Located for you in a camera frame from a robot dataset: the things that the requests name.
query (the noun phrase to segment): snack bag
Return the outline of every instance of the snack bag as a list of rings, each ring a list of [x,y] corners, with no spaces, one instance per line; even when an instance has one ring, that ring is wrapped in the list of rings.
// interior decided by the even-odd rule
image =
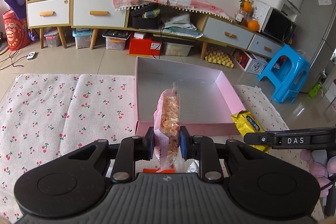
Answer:
[[[154,112],[155,155],[160,162],[160,171],[170,167],[177,158],[180,140],[180,98],[177,83],[165,90]]]
[[[261,127],[260,123],[257,121],[256,118],[252,115],[250,111],[244,110],[237,114],[231,116],[232,120],[236,124],[236,127],[240,133],[240,135],[245,136],[246,133],[259,133],[265,132]],[[268,152],[270,147],[267,145],[251,145],[252,147],[263,151]]]

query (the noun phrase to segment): orange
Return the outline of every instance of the orange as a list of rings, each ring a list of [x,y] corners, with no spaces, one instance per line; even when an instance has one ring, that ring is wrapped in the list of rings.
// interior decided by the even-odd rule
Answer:
[[[256,20],[251,20],[248,24],[247,27],[252,31],[252,32],[257,32],[259,31],[259,23]]]
[[[248,0],[241,0],[240,1],[240,9],[243,11],[250,13],[252,11],[252,4]]]

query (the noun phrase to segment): stack of papers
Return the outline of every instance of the stack of papers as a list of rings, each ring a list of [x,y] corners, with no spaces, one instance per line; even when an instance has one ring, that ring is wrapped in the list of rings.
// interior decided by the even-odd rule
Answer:
[[[203,35],[202,32],[197,30],[197,28],[190,23],[190,14],[188,13],[168,18],[166,20],[165,29],[168,29],[170,33],[176,35],[185,34],[196,38]]]

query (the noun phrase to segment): cherry print tablecloth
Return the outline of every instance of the cherry print tablecloth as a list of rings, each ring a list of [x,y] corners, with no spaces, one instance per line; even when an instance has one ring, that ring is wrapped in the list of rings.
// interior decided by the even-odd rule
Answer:
[[[273,105],[258,89],[235,86],[246,109],[264,129],[288,129]],[[97,139],[119,143],[134,135],[134,77],[121,75],[20,75],[0,110],[0,213],[11,222],[21,217],[13,196],[23,173]],[[214,137],[242,140],[240,135]],[[299,151],[270,154],[307,170]],[[192,160],[179,153],[174,163],[186,172]],[[136,171],[155,168],[158,161],[136,163]],[[320,204],[313,213],[322,219]]]

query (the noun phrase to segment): yellow snack bag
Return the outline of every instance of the yellow snack bag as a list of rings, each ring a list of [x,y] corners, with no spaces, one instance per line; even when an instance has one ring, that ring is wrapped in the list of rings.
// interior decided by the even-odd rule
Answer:
[[[259,133],[265,132],[257,119],[252,115],[250,111],[243,110],[237,114],[231,116],[233,122],[235,123],[240,135],[245,136],[246,133]],[[268,152],[270,147],[266,145],[251,145],[252,147]]]

